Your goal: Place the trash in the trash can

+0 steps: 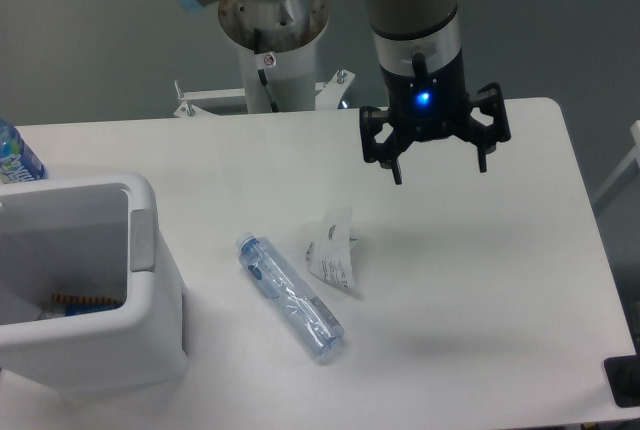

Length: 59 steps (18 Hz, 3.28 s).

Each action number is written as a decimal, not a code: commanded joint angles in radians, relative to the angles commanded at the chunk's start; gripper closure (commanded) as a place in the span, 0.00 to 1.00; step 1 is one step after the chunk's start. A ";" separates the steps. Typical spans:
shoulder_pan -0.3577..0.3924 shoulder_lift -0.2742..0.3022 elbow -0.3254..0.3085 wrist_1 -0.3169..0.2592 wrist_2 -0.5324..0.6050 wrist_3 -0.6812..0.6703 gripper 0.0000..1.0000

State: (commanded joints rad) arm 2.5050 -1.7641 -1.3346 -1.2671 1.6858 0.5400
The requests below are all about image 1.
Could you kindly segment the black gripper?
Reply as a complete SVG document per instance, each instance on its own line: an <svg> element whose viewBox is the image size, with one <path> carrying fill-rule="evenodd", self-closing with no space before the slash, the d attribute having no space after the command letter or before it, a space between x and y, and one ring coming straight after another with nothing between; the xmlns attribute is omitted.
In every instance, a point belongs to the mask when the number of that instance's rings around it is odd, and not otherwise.
<svg viewBox="0 0 640 430"><path fill-rule="evenodd" d="M378 162L392 172L396 185L402 184L398 158L414 142L457 137L476 147L478 167L487 172L487 155L498 143L511 139L505 99L499 83L491 82L474 96L465 84L463 54L430 72L426 59L413 57L407 75L382 70L389 107L359 109L363 159ZM390 134L378 142L385 125Z"/></svg>

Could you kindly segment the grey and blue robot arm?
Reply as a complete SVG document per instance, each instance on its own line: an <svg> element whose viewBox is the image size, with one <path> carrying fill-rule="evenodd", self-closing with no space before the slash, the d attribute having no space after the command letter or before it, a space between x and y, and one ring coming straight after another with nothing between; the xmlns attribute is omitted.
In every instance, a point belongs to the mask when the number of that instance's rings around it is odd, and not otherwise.
<svg viewBox="0 0 640 430"><path fill-rule="evenodd" d="M218 8L236 46L247 108L277 113L316 108L316 44L327 0L179 0ZM457 0L364 0L388 106L359 111L363 158L398 173L415 142L457 137L485 158L511 137L501 88L465 86Z"/></svg>

